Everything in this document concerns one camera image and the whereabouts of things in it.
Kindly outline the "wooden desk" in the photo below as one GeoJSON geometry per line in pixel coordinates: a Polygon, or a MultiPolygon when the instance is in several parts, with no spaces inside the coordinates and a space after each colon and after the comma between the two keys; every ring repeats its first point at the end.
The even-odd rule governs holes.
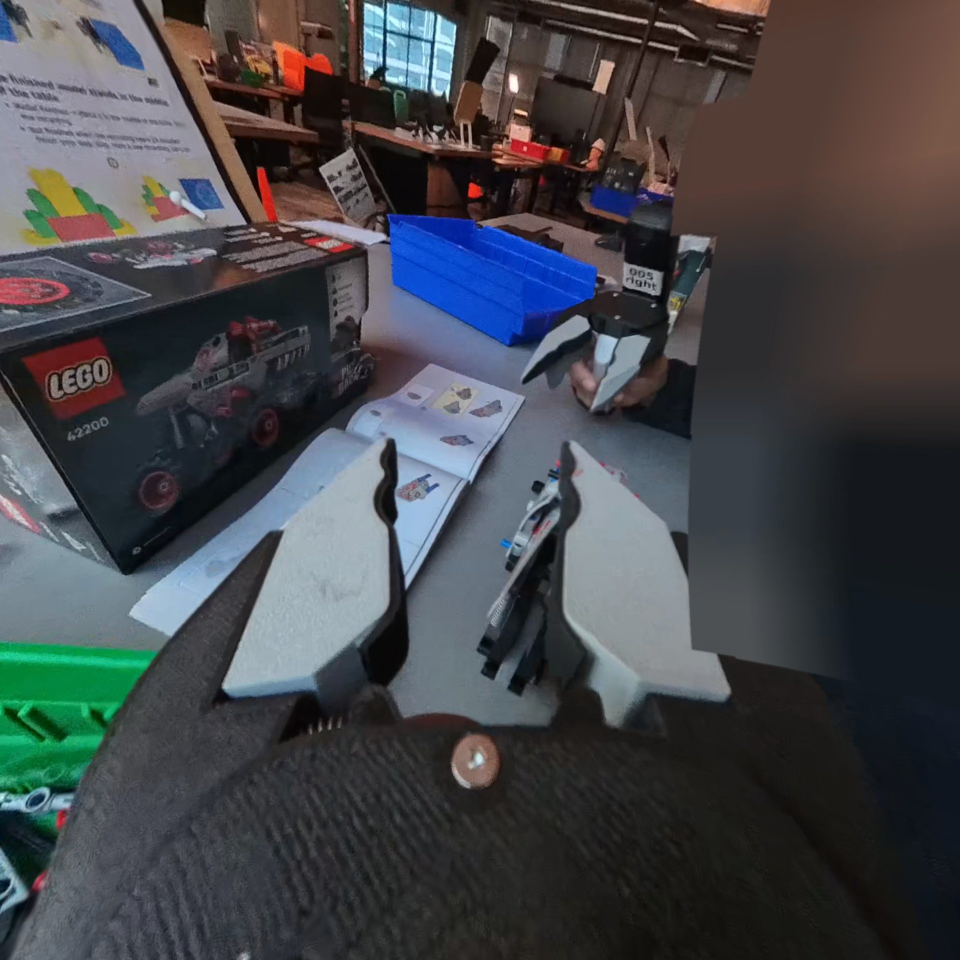
{"type": "Polygon", "coordinates": [[[493,192],[487,219],[534,210],[544,166],[510,151],[423,140],[369,123],[351,122],[354,149],[395,213],[470,219],[470,184],[493,192]]]}

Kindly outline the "partly built lego model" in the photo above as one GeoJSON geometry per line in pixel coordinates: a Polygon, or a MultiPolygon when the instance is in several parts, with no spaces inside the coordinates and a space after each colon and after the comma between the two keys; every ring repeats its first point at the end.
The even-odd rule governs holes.
{"type": "Polygon", "coordinates": [[[507,582],[477,647],[481,673],[490,680],[518,656],[507,675],[507,688],[515,695],[544,684],[565,694],[586,659],[564,598],[570,579],[568,539],[582,507],[573,484],[575,467],[573,443],[566,441],[547,480],[534,484],[534,498],[507,549],[507,582]]]}

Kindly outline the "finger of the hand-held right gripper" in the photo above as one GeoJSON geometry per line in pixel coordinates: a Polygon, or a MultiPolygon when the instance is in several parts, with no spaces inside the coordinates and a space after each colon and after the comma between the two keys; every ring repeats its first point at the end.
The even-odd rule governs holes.
{"type": "Polygon", "coordinates": [[[615,396],[640,371],[652,339],[642,334],[615,337],[606,333],[595,336],[592,373],[596,390],[589,412],[599,414],[610,409],[615,396]]]}
{"type": "Polygon", "coordinates": [[[545,377],[550,388],[558,388],[586,346],[594,342],[594,330],[587,316],[572,315],[556,323],[535,348],[525,366],[521,383],[545,377]]]}

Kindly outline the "green plastic bin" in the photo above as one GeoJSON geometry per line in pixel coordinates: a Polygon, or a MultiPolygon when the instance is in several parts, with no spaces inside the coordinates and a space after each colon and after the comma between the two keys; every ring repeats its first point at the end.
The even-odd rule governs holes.
{"type": "Polygon", "coordinates": [[[154,651],[1,643],[1,790],[78,786],[154,651]]]}

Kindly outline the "lego instruction booklet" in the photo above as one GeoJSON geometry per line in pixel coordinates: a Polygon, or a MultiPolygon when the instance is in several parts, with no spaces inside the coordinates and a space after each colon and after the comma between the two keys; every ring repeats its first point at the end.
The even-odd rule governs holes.
{"type": "Polygon", "coordinates": [[[268,493],[149,588],[129,616],[171,638],[267,534],[281,531],[382,437],[397,451],[394,528],[410,587],[523,402],[509,390],[426,366],[397,392],[359,408],[345,429],[319,434],[268,493]]]}

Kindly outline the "person's right hand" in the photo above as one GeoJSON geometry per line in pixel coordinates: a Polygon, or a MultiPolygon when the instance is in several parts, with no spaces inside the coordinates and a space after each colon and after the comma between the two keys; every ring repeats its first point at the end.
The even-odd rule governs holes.
{"type": "MultiPolygon", "coordinates": [[[[669,361],[663,356],[645,364],[636,376],[608,402],[608,409],[626,411],[650,406],[666,385],[668,371],[669,361]]],[[[574,397],[584,409],[592,413],[601,411],[599,405],[594,405],[598,381],[590,363],[575,362],[569,370],[569,381],[574,397]]]]}

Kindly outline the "pile of loose lego pieces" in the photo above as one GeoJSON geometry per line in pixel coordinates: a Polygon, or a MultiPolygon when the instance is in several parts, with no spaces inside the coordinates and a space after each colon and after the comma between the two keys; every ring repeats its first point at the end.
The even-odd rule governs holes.
{"type": "Polygon", "coordinates": [[[1,795],[1,912],[24,905],[38,892],[52,862],[75,794],[39,787],[1,795]]]}

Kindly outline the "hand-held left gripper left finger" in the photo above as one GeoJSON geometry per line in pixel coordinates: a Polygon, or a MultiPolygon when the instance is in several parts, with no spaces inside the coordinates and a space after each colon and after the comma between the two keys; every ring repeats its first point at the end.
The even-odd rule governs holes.
{"type": "Polygon", "coordinates": [[[398,478],[396,444],[381,438],[288,521],[223,677],[227,697],[308,693],[339,714],[401,672],[410,640],[398,478]]]}

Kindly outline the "window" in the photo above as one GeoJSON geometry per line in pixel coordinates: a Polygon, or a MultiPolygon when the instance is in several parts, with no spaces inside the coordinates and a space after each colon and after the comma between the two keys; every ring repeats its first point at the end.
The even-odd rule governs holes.
{"type": "Polygon", "coordinates": [[[363,4],[363,76],[389,88],[449,98],[458,26],[407,2],[363,4]]]}

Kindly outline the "small standing sign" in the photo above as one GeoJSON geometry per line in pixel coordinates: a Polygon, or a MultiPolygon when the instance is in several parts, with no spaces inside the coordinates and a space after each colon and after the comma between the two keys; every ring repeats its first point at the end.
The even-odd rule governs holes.
{"type": "Polygon", "coordinates": [[[373,189],[353,148],[321,164],[318,174],[345,220],[366,227],[377,216],[373,189]]]}

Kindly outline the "black lego set box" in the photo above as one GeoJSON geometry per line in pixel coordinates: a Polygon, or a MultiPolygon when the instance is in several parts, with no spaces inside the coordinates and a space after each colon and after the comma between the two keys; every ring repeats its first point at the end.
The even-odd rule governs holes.
{"type": "Polygon", "coordinates": [[[368,247],[285,223],[1,263],[2,519],[130,573],[369,386],[368,247]]]}

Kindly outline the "blue plastic bin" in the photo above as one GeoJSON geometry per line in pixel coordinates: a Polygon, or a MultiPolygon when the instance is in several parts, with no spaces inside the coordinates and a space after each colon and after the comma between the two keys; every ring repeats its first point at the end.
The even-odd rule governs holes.
{"type": "Polygon", "coordinates": [[[498,227],[390,214],[393,285],[500,344],[540,342],[590,300],[597,269],[498,227]]]}

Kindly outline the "black computer monitor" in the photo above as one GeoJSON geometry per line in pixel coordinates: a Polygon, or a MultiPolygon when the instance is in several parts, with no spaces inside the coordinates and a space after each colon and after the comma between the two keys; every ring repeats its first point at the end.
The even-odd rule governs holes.
{"type": "Polygon", "coordinates": [[[570,146],[593,132],[605,95],[560,78],[538,78],[530,110],[533,138],[570,146]]]}
{"type": "Polygon", "coordinates": [[[343,77],[305,66],[300,99],[302,123],[317,135],[323,148],[338,151],[342,147],[345,97],[343,77]]]}

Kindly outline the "person's right forearm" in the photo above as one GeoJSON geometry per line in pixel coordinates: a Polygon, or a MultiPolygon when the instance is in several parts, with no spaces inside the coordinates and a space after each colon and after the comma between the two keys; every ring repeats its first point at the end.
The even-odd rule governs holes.
{"type": "Polygon", "coordinates": [[[641,409],[639,421],[654,429],[689,441],[697,366],[666,359],[665,375],[654,399],[641,409]]]}

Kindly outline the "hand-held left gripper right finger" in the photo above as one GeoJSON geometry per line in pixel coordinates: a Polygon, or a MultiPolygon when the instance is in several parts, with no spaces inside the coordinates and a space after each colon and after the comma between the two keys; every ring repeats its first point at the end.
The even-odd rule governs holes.
{"type": "Polygon", "coordinates": [[[599,698],[623,727],[651,696],[724,704],[718,655],[691,641],[690,585],[664,522],[592,457],[566,441],[547,598],[547,672],[599,698]]]}

